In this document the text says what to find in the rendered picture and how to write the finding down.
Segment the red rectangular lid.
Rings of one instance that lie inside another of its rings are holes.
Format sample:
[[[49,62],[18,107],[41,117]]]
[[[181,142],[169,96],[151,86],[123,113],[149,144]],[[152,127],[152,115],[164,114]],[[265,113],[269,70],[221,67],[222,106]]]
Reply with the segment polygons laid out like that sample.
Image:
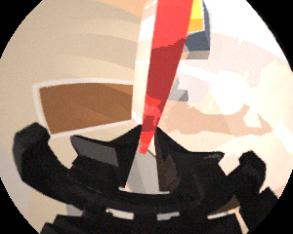
[[[146,104],[139,153],[147,149],[157,130],[159,117],[177,77],[179,59],[186,43],[194,0],[158,0],[147,68]]]

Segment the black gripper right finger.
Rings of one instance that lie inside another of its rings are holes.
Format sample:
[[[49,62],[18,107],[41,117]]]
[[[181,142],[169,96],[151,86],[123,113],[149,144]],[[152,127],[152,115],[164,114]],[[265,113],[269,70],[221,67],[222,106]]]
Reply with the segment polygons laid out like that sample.
[[[225,157],[221,151],[189,152],[159,128],[155,130],[153,144],[159,192],[169,191],[171,184],[184,176],[188,169],[198,165],[220,164]]]

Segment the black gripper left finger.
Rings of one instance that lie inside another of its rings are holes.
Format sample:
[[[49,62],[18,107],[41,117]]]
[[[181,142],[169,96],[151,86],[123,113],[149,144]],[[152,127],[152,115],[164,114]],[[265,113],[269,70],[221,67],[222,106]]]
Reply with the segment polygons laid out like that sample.
[[[85,156],[87,159],[108,164],[114,168],[116,178],[119,180],[119,188],[126,187],[127,178],[130,175],[132,161],[135,159],[142,124],[135,126],[130,132],[111,141],[91,139],[87,136],[70,136],[73,149],[77,156]]]

